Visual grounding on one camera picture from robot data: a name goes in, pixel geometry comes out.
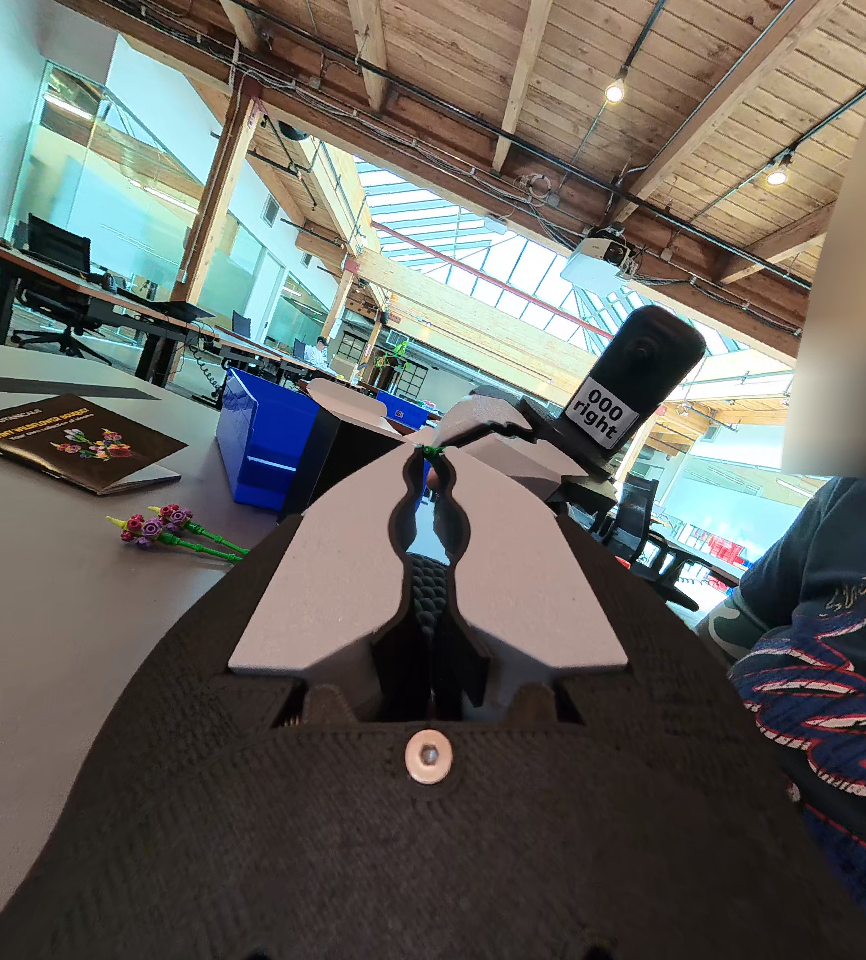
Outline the large blue storage bin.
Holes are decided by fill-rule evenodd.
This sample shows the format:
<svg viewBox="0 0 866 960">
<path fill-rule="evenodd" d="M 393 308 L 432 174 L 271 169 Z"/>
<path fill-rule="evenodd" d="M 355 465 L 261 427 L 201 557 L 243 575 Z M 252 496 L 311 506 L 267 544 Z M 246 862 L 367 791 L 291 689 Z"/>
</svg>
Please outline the large blue storage bin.
<svg viewBox="0 0 866 960">
<path fill-rule="evenodd" d="M 299 391 L 228 373 L 216 439 L 235 502 L 281 510 L 318 413 Z"/>
</svg>

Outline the white ceiling projector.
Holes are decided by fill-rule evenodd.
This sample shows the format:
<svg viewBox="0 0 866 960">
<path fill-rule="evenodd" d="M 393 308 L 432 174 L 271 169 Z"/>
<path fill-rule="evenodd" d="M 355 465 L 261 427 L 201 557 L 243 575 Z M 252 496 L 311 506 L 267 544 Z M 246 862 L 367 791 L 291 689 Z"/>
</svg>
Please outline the white ceiling projector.
<svg viewBox="0 0 866 960">
<path fill-rule="evenodd" d="M 574 288 L 605 297 L 634 280 L 642 255 L 642 249 L 632 245 L 618 227 L 598 228 L 566 259 L 560 278 Z"/>
</svg>

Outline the person's right forearm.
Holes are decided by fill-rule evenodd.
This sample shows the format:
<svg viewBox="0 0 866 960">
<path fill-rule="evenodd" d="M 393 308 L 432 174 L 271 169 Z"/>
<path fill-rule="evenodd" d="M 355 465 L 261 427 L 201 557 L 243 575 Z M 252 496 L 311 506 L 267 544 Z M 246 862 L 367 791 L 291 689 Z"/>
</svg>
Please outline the person's right forearm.
<svg viewBox="0 0 866 960">
<path fill-rule="evenodd" d="M 738 590 L 732 591 L 697 625 L 704 647 L 728 666 L 751 652 L 761 636 L 757 621 L 745 610 Z"/>
</svg>

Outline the row of red bins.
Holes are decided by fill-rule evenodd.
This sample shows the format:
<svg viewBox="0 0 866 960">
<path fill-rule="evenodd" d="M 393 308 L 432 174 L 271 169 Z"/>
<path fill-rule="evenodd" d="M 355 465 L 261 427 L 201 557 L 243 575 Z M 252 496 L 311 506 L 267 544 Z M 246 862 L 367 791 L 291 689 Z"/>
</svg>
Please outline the row of red bins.
<svg viewBox="0 0 866 960">
<path fill-rule="evenodd" d="M 744 546 L 727 538 L 722 538 L 700 527 L 692 527 L 694 548 L 722 563 L 741 567 L 744 562 Z"/>
</svg>

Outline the black desk mat strip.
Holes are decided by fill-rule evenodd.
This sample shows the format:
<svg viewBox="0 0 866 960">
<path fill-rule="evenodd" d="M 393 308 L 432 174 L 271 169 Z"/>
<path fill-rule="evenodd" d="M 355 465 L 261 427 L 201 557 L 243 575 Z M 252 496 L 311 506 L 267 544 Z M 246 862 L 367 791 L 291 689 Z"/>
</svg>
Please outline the black desk mat strip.
<svg viewBox="0 0 866 960">
<path fill-rule="evenodd" d="M 82 398 L 104 398 L 117 400 L 160 401 L 157 394 L 131 387 L 109 385 L 77 384 L 61 381 L 35 380 L 25 378 L 0 377 L 0 394 L 22 394 L 62 396 L 76 395 Z"/>
</svg>

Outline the blue red printed shirt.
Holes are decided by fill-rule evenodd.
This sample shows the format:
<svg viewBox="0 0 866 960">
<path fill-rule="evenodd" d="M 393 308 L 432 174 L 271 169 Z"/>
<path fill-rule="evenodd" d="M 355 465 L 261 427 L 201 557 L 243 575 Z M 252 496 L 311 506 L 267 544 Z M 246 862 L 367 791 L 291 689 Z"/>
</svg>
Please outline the blue red printed shirt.
<svg viewBox="0 0 866 960">
<path fill-rule="evenodd" d="M 729 678 L 866 914 L 866 479 L 827 482 L 734 591 L 761 636 Z"/>
</svg>

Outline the long wooden office desk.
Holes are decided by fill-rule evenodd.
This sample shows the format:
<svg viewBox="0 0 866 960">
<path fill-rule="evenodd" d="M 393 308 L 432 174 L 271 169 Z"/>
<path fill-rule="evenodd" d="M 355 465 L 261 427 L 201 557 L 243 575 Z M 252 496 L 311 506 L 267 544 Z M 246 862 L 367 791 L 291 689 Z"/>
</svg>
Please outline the long wooden office desk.
<svg viewBox="0 0 866 960">
<path fill-rule="evenodd" d="M 173 376 L 178 346 L 197 344 L 201 340 L 219 344 L 222 337 L 216 330 L 173 318 L 155 309 L 148 302 L 133 303 L 118 294 L 81 279 L 72 273 L 38 261 L 16 249 L 0 246 L 0 345 L 7 342 L 13 307 L 23 283 L 46 282 L 66 294 L 103 304 L 106 311 L 87 316 L 102 326 L 127 327 L 140 331 L 145 342 L 135 375 L 156 387 L 166 388 Z"/>
</svg>

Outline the purple toy flower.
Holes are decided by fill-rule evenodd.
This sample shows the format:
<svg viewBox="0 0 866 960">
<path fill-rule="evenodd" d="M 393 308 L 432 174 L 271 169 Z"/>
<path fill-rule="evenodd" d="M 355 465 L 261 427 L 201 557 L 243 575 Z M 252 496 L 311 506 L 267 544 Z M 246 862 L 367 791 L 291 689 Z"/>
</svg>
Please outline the purple toy flower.
<svg viewBox="0 0 866 960">
<path fill-rule="evenodd" d="M 170 534 L 175 536 L 179 536 L 179 534 L 189 534 L 201 537 L 243 557 L 249 553 L 247 548 L 237 546 L 219 534 L 214 534 L 195 522 L 194 515 L 190 510 L 181 508 L 176 504 L 166 505 L 164 507 L 150 507 L 149 510 L 159 518 L 161 525 Z"/>
<path fill-rule="evenodd" d="M 149 551 L 153 546 L 163 546 L 216 558 L 231 565 L 245 558 L 245 554 L 236 549 L 232 551 L 215 549 L 198 541 L 187 540 L 175 532 L 173 529 L 175 524 L 163 523 L 160 519 L 145 519 L 139 514 L 127 520 L 112 516 L 107 516 L 105 519 L 120 530 L 120 540 L 123 543 L 135 546 L 139 550 Z"/>
</svg>

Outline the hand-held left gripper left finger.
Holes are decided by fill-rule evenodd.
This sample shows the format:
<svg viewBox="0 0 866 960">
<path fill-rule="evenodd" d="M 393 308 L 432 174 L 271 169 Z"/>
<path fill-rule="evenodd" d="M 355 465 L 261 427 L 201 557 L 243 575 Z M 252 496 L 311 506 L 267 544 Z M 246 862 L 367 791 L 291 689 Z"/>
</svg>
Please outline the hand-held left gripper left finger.
<svg viewBox="0 0 866 960">
<path fill-rule="evenodd" d="M 422 447 L 404 442 L 305 511 L 230 672 L 335 686 L 365 721 L 426 716 L 430 648 L 406 553 L 423 476 Z"/>
</svg>

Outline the potted green plant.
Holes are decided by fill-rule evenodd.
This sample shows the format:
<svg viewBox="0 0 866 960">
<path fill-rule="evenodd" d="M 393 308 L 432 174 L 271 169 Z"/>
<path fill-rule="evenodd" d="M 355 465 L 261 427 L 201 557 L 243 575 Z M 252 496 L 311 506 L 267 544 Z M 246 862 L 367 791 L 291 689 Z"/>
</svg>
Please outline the potted green plant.
<svg viewBox="0 0 866 960">
<path fill-rule="evenodd" d="M 375 364 L 377 378 L 374 384 L 377 390 L 387 393 L 392 392 L 397 378 L 409 366 L 406 359 L 408 345 L 409 340 L 403 340 L 391 351 L 382 353 L 377 357 Z"/>
</svg>

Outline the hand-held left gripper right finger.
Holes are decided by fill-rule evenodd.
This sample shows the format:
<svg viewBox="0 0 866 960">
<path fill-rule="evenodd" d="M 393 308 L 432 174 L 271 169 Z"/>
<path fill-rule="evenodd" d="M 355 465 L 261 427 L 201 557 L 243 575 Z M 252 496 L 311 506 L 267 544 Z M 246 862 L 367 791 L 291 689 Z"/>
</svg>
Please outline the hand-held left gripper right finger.
<svg viewBox="0 0 866 960">
<path fill-rule="evenodd" d="M 629 659 L 554 512 L 458 448 L 435 462 L 450 559 L 432 642 L 443 719 L 496 722 L 528 685 L 617 673 Z"/>
</svg>

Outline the grey desk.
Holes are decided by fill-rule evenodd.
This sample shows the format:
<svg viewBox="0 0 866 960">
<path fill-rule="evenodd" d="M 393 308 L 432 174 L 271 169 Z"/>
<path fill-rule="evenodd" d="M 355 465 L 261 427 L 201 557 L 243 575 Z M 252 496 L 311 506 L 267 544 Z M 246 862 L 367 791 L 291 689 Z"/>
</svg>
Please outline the grey desk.
<svg viewBox="0 0 866 960">
<path fill-rule="evenodd" d="M 106 517 L 175 502 L 251 547 L 274 516 L 233 501 L 209 407 L 102 364 L 7 346 L 0 380 L 108 387 L 101 405 L 187 445 L 166 462 L 178 483 L 99 498 L 0 457 L 1 910 L 126 683 L 226 570 L 184 550 L 136 551 Z"/>
</svg>

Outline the dark flower instruction booklet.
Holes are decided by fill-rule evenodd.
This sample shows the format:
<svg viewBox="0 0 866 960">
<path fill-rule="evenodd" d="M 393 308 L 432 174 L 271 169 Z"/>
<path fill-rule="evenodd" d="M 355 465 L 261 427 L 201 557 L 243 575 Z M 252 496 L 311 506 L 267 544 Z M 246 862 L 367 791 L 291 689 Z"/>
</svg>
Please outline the dark flower instruction booklet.
<svg viewBox="0 0 866 960">
<path fill-rule="evenodd" d="M 99 497 L 177 481 L 187 444 L 67 393 L 0 410 L 0 455 Z"/>
</svg>

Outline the black office chair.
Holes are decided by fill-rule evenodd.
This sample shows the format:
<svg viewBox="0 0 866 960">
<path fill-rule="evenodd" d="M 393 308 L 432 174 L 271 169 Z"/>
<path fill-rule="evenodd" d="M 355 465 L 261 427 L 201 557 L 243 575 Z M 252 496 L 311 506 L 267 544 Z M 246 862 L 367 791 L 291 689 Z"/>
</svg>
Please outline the black office chair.
<svg viewBox="0 0 866 960">
<path fill-rule="evenodd" d="M 91 280 L 89 239 L 57 227 L 32 213 L 28 218 L 27 254 L 80 281 Z M 88 317 L 91 306 L 89 296 L 51 280 L 36 279 L 22 281 L 17 288 L 16 298 L 21 306 L 62 324 L 64 329 L 61 333 L 16 330 L 9 338 L 15 346 L 25 348 L 56 344 L 61 354 L 74 358 L 89 355 L 107 366 L 113 366 L 111 360 L 78 340 L 78 336 L 84 332 L 97 332 L 102 326 Z"/>
<path fill-rule="evenodd" d="M 675 557 L 676 551 L 666 545 L 659 534 L 652 534 L 652 513 L 656 481 L 628 474 L 615 516 L 602 529 L 600 542 L 620 561 L 625 562 L 631 573 L 644 581 L 666 603 L 675 604 L 696 613 L 699 605 L 677 587 L 684 560 L 675 558 L 669 569 L 663 572 L 667 556 Z M 658 545 L 658 554 L 650 564 L 641 557 L 649 541 Z"/>
</svg>

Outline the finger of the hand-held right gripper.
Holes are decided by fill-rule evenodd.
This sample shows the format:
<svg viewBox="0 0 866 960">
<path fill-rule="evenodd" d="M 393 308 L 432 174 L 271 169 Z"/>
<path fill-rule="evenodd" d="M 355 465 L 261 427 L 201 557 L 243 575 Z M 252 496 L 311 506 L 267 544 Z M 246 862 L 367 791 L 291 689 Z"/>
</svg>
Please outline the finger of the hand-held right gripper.
<svg viewBox="0 0 866 960">
<path fill-rule="evenodd" d="M 531 442 L 489 433 L 461 450 L 511 478 L 543 502 L 557 493 L 564 478 L 588 476 L 578 463 L 542 439 Z"/>
<path fill-rule="evenodd" d="M 472 394 L 443 415 L 433 433 L 433 448 L 461 448 L 490 435 L 535 439 L 532 426 L 509 402 Z"/>
</svg>

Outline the black box white flaps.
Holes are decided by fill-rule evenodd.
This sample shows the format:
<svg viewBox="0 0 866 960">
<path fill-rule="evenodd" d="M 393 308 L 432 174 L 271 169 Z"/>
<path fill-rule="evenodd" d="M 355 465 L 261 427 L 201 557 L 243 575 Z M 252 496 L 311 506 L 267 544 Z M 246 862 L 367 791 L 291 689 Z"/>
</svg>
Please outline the black box white flaps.
<svg viewBox="0 0 866 960">
<path fill-rule="evenodd" d="M 332 486 L 398 445 L 421 444 L 429 434 L 390 423 L 382 402 L 334 380 L 312 380 L 307 395 L 318 409 L 278 510 L 282 521 L 303 513 Z"/>
</svg>

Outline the blue bin white label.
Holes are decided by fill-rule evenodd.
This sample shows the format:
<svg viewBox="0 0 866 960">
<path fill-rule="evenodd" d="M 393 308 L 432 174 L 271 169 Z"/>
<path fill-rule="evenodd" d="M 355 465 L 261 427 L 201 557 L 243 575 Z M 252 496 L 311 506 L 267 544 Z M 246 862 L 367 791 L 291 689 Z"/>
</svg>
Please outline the blue bin white label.
<svg viewBox="0 0 866 960">
<path fill-rule="evenodd" d="M 395 394 L 378 390 L 376 398 L 386 408 L 386 419 L 392 423 L 416 431 L 427 425 L 430 411 L 427 407 L 403 399 Z"/>
</svg>

